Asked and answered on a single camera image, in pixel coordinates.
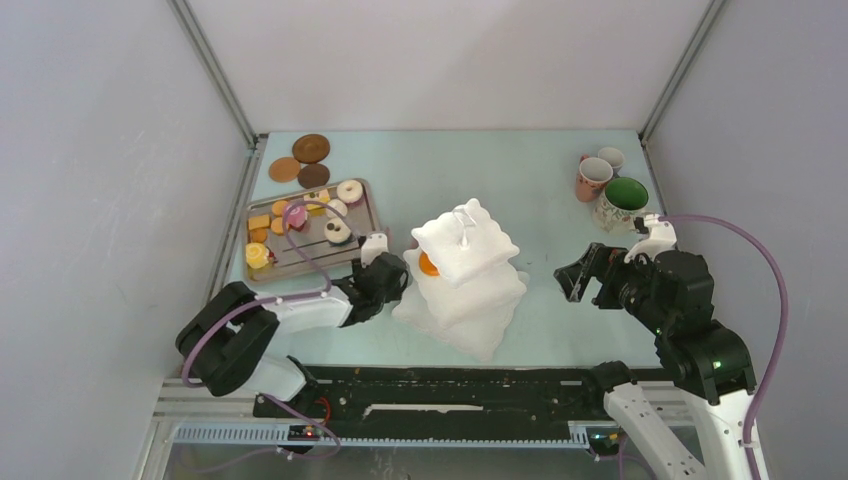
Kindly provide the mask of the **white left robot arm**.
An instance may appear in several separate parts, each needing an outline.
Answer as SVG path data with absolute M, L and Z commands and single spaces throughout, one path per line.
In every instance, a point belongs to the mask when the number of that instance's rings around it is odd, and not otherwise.
M 406 262 L 390 253 L 354 262 L 351 274 L 331 281 L 327 291 L 273 296 L 231 282 L 178 334 L 181 380 L 214 397 L 239 389 L 271 396 L 290 415 L 304 416 L 316 403 L 309 373 L 296 358 L 274 354 L 271 347 L 301 331 L 366 322 L 400 300 L 408 282 Z

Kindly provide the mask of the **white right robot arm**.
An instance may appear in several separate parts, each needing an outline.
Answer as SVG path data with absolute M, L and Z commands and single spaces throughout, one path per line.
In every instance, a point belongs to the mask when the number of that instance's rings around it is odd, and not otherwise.
M 593 305 L 624 310 L 654 335 L 703 457 L 682 444 L 621 361 L 589 370 L 581 392 L 588 414 L 618 423 L 659 479 L 767 478 L 757 432 L 745 428 L 756 387 L 751 357 L 741 337 L 713 317 L 714 280 L 702 256 L 675 249 L 648 256 L 593 243 L 554 277 L 570 302 L 598 280 Z

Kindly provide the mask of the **orange donut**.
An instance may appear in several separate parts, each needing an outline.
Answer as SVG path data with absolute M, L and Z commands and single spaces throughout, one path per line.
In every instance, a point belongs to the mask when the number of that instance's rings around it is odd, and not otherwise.
M 438 277 L 440 272 L 438 268 L 432 263 L 429 256 L 425 252 L 421 252 L 418 258 L 418 266 L 420 271 L 431 277 Z

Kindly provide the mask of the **white chocolate-hole donut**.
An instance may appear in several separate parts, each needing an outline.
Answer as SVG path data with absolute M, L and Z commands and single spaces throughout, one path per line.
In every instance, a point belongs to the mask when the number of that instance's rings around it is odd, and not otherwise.
M 323 233 L 326 241 L 334 246 L 347 244 L 353 237 L 351 229 L 338 218 L 328 220 Z

